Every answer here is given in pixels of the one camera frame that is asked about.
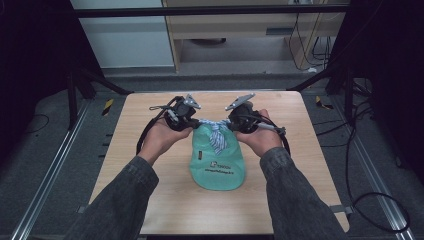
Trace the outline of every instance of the person's left hand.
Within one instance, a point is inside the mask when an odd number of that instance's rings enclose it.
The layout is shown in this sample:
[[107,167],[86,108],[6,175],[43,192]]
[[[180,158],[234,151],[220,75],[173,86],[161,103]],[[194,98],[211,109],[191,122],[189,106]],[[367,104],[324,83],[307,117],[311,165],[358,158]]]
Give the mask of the person's left hand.
[[175,142],[188,137],[191,131],[193,131],[191,127],[181,132],[174,131],[169,128],[165,119],[161,118],[147,133],[143,146],[137,155],[153,166],[160,155],[168,151]]

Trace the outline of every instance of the teal cap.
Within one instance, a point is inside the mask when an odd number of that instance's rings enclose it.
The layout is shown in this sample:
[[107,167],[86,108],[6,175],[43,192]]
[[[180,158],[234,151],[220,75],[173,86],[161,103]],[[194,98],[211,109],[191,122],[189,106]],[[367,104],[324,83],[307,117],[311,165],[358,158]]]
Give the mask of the teal cap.
[[194,181],[208,190],[234,190],[244,182],[245,165],[240,144],[226,121],[200,120],[193,130],[190,172]]

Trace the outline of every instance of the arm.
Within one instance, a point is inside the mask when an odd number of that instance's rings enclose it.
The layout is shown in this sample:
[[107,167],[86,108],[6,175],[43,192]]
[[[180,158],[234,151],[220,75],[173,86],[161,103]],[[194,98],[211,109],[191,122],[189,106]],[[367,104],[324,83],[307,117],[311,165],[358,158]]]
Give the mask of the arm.
[[150,195],[159,182],[152,166],[191,131],[173,131],[160,119],[149,130],[137,156],[94,199],[65,239],[137,239]]
[[[269,118],[266,110],[259,113]],[[275,239],[347,239],[333,212],[296,168],[276,132],[259,128],[251,134],[235,134],[261,158]]]

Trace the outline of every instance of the tabletop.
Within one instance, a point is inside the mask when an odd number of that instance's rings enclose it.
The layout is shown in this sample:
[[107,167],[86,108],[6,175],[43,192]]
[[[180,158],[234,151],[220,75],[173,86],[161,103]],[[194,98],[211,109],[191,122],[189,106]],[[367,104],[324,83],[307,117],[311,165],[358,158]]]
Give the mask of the tabletop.
[[[193,118],[220,121],[230,111],[225,107],[238,96],[251,92],[191,92],[201,105]],[[278,127],[286,128],[291,156],[319,197],[329,206],[341,205],[311,120],[298,92],[254,91],[249,101],[254,110],[267,109]],[[130,94],[118,120],[90,202],[135,156],[136,143],[147,123],[175,96],[188,92]],[[175,143],[154,165],[160,181],[152,194],[140,234],[272,234],[266,198],[266,181],[259,157],[240,143],[245,160],[243,184],[231,191],[211,191],[198,186],[190,173],[192,134]],[[345,231],[344,213],[335,213]]]

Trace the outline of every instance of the hand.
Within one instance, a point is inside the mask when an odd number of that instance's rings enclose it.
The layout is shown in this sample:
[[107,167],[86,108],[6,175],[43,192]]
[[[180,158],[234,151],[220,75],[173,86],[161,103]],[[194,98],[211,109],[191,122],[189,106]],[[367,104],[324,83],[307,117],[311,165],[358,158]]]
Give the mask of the hand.
[[[267,110],[262,109],[259,113],[262,116],[269,118]],[[262,157],[262,155],[271,148],[283,146],[277,132],[268,129],[258,128],[255,132],[250,134],[235,132],[235,136],[237,140],[247,144],[253,152],[258,155],[258,157]]]
[[151,166],[158,157],[164,154],[178,140],[188,137],[193,128],[186,128],[181,132],[169,128],[164,118],[159,119],[147,133],[139,157],[146,160]]

